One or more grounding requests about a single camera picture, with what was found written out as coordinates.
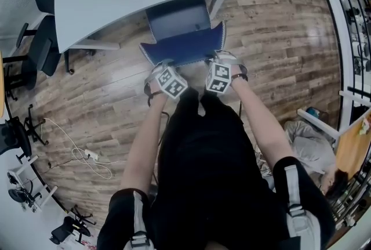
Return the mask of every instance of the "gray cloth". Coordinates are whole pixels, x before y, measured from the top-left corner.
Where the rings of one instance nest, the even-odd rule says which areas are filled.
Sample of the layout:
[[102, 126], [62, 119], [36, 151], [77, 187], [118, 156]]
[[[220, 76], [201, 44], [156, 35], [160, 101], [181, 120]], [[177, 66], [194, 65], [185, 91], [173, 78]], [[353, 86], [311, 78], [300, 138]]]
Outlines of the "gray cloth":
[[311, 174], [325, 174], [336, 163], [336, 156], [326, 138], [304, 121], [288, 121], [285, 132], [297, 159]]

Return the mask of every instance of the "wooden floor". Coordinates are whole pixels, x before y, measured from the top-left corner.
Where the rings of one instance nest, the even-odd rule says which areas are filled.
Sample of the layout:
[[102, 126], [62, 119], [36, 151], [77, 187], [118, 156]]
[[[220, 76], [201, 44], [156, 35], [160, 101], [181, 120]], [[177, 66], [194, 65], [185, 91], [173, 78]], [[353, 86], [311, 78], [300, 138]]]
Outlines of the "wooden floor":
[[[337, 125], [339, 52], [326, 0], [226, 0], [213, 25], [220, 20], [227, 22], [225, 49], [243, 60], [251, 86], [280, 122], [294, 118], [298, 108], [314, 106], [329, 112], [330, 124]], [[148, 109], [143, 82], [151, 66], [138, 45], [153, 40], [144, 13], [95, 36], [118, 41], [122, 48], [94, 57], [77, 51], [70, 59], [76, 71], [73, 76], [64, 72], [62, 58], [53, 77], [39, 73], [35, 89], [15, 91], [19, 100], [10, 100], [10, 108], [14, 116], [24, 119], [32, 103], [35, 116], [54, 120], [78, 147], [98, 152], [101, 161], [125, 160]], [[204, 64], [186, 67], [183, 73], [191, 85], [203, 88]], [[238, 109], [233, 91], [222, 100]], [[175, 105], [169, 101], [166, 110], [172, 113]], [[34, 154], [40, 157], [36, 162], [40, 173], [48, 170], [48, 162], [54, 166], [72, 159], [72, 143], [62, 131], [47, 122], [43, 138], [49, 140], [48, 146], [32, 144]], [[111, 180], [98, 177], [76, 161], [42, 177], [49, 185], [58, 186], [56, 195], [66, 208], [78, 204], [94, 214], [100, 227], [124, 166], [110, 166]]]

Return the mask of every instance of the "white cable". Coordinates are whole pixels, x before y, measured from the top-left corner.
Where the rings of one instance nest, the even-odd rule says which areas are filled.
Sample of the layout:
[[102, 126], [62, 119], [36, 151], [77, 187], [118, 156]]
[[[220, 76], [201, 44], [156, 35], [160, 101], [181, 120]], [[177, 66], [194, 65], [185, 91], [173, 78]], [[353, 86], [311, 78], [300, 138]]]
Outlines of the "white cable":
[[[45, 120], [49, 120], [52, 124], [56, 125], [56, 126], [57, 126], [61, 131], [63, 131], [64, 134], [65, 134], [65, 135], [70, 139], [70, 141], [72, 142], [72, 144], [75, 146], [75, 147], [71, 150], [72, 155], [75, 157], [75, 159], [78, 160], [81, 164], [87, 164], [87, 165], [89, 166], [89, 168], [90, 168], [94, 173], [96, 173], [98, 176], [102, 177], [103, 179], [107, 179], [107, 180], [112, 179], [112, 171], [111, 171], [108, 167], [104, 166], [103, 164], [114, 164], [114, 163], [116, 163], [116, 162], [126, 162], [126, 160], [118, 160], [118, 161], [114, 161], [114, 162], [96, 162], [96, 161], [94, 160], [94, 164], [93, 164], [93, 163], [90, 163], [90, 162], [87, 162], [87, 161], [85, 160], [85, 158], [83, 157], [82, 153], [81, 153], [81, 151], [83, 151], [83, 152], [85, 152], [85, 151], [84, 151], [83, 149], [81, 149], [81, 148], [79, 148], [79, 147], [76, 146], [75, 142], [74, 142], [74, 141], [72, 140], [72, 138], [71, 138], [71, 137], [70, 137], [70, 136], [69, 136], [69, 135], [64, 131], [64, 129], [63, 129], [62, 127], [60, 127], [58, 124], [56, 124], [53, 120], [48, 119], [48, 118], [44, 118], [44, 119], [45, 119]], [[79, 153], [80, 153], [81, 158], [83, 159], [83, 161], [81, 161], [79, 158], [76, 157], [76, 155], [75, 155], [75, 153], [74, 153], [74, 150], [79, 151]], [[103, 168], [105, 168], [106, 170], [109, 171], [109, 173], [110, 173], [110, 177], [105, 177], [105, 176], [99, 174], [98, 172], [96, 172], [96, 171], [92, 168], [92, 165], [102, 166]]]

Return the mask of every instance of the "black pants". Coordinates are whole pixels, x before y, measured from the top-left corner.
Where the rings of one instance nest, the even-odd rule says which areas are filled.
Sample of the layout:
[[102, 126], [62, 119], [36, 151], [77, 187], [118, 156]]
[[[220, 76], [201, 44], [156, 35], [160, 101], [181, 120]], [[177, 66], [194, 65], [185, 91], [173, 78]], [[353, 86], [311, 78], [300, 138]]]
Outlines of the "black pants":
[[209, 128], [214, 124], [223, 122], [223, 126], [234, 129], [235, 133], [243, 136], [244, 140], [249, 138], [243, 128], [243, 122], [238, 114], [230, 107], [226, 106], [221, 100], [212, 93], [205, 93], [201, 98], [201, 104], [205, 109], [205, 116], [198, 114], [198, 92], [193, 88], [188, 88], [180, 97], [180, 101], [163, 135], [163, 141], [158, 158], [158, 177], [161, 182], [162, 170], [165, 166], [171, 165], [171, 160], [177, 147], [194, 130], [195, 127], [204, 125]]

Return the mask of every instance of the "desk leg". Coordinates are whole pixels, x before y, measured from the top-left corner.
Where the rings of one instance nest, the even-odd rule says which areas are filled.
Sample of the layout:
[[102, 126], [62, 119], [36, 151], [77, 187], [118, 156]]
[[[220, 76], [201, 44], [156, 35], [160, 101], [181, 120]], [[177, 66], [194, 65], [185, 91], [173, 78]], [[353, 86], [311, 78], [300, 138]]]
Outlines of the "desk leg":
[[216, 13], [220, 9], [221, 5], [223, 4], [224, 0], [211, 0], [210, 3], [210, 19], [214, 19]]
[[120, 44], [95, 41], [94, 39], [83, 39], [77, 44], [71, 46], [70, 49], [118, 50], [120, 49]]

